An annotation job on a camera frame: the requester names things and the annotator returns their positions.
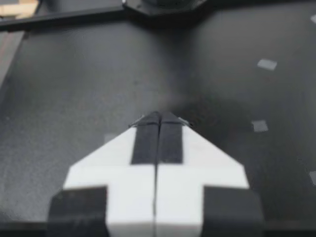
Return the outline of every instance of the black surface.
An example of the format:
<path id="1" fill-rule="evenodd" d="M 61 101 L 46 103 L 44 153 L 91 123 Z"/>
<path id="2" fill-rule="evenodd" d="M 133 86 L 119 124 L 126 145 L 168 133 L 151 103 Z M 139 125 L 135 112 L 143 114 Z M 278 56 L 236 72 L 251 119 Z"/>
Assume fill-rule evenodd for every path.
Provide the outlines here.
<path id="1" fill-rule="evenodd" d="M 0 108 L 3 219 L 44 220 L 68 167 L 142 114 L 172 111 L 245 165 L 267 220 L 316 219 L 315 2 L 227 9 L 190 29 L 31 32 Z M 262 70 L 262 58 L 278 61 Z M 254 133 L 251 121 L 267 122 Z"/>
<path id="2" fill-rule="evenodd" d="M 261 237 L 264 217 L 251 190 L 204 187 L 201 236 Z"/>
<path id="3" fill-rule="evenodd" d="M 60 191 L 51 201 L 47 237 L 108 237 L 107 188 Z"/>

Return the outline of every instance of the dark edge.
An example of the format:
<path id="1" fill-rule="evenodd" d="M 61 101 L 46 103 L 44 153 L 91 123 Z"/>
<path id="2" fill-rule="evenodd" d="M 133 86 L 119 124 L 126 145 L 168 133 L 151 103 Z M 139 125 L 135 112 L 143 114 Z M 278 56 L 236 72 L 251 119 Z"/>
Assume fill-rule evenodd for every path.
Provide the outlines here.
<path id="1" fill-rule="evenodd" d="M 161 116 L 158 163 L 183 163 L 182 126 L 183 122 L 172 113 Z"/>
<path id="2" fill-rule="evenodd" d="M 97 21 L 119 20 L 124 18 L 124 8 L 120 5 L 81 11 L 53 13 L 44 16 L 35 15 L 30 18 L 2 21 L 0 22 L 0 31 L 25 31 L 35 28 L 84 24 Z"/>
<path id="3" fill-rule="evenodd" d="M 273 228 L 267 226 L 264 230 L 264 237 L 314 237 L 316 236 L 316 222 L 310 222 L 310 229 L 306 229 L 306 224 L 303 221 L 295 221 L 296 229 L 290 226 L 293 221 L 274 221 Z M 41 222 L 5 222 L 0 223 L 1 237 L 45 237 L 47 223 Z"/>

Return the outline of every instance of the white tape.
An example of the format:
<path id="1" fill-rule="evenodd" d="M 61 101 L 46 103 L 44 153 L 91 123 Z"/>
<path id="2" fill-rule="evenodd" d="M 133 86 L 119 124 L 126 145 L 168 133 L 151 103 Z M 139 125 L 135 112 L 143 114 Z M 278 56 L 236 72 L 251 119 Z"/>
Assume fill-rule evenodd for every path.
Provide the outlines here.
<path id="1" fill-rule="evenodd" d="M 277 62 L 269 59 L 261 59 L 257 65 L 259 68 L 263 68 L 269 71 L 274 71 L 277 66 Z"/>

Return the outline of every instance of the black vertical stripe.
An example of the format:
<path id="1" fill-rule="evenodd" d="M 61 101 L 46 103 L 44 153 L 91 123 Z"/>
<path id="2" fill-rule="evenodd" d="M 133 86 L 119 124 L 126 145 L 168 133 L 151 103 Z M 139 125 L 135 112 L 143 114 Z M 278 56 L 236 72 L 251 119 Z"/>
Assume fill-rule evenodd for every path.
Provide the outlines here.
<path id="1" fill-rule="evenodd" d="M 204 187 L 201 237 L 260 237 L 264 218 L 259 197 L 247 189 Z"/>
<path id="2" fill-rule="evenodd" d="M 159 163 L 182 164 L 182 126 L 183 123 L 175 115 L 162 115 L 158 143 Z"/>
<path id="3" fill-rule="evenodd" d="M 47 237 L 109 237 L 107 188 L 61 191 L 51 201 Z"/>
<path id="4" fill-rule="evenodd" d="M 137 127 L 131 164 L 155 164 L 160 115 L 153 112 L 135 124 Z"/>

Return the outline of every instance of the dark gray floor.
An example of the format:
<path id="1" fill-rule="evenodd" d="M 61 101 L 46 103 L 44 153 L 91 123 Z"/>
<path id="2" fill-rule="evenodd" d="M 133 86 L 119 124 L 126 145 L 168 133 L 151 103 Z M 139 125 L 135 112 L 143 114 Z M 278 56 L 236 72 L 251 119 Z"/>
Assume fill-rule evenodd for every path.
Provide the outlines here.
<path id="1" fill-rule="evenodd" d="M 315 219 L 314 14 L 316 2 L 291 3 L 219 11 L 193 29 L 30 33 L 0 107 L 0 220 L 44 220 L 69 165 L 154 110 L 242 162 L 267 220 Z M 269 131 L 254 133 L 254 120 Z"/>

